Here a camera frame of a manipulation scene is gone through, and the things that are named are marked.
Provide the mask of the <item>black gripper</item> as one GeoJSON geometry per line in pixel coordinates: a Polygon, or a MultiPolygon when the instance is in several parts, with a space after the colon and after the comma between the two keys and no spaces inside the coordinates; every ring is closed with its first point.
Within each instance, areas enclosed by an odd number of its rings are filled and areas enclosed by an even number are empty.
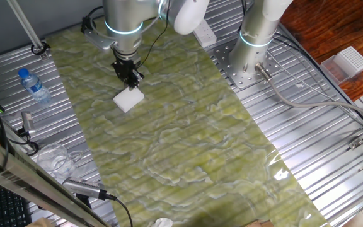
{"type": "Polygon", "coordinates": [[[144,79],[144,75],[138,71],[138,65],[132,60],[116,59],[112,63],[117,77],[124,83],[124,86],[138,88],[139,83],[144,79]]]}

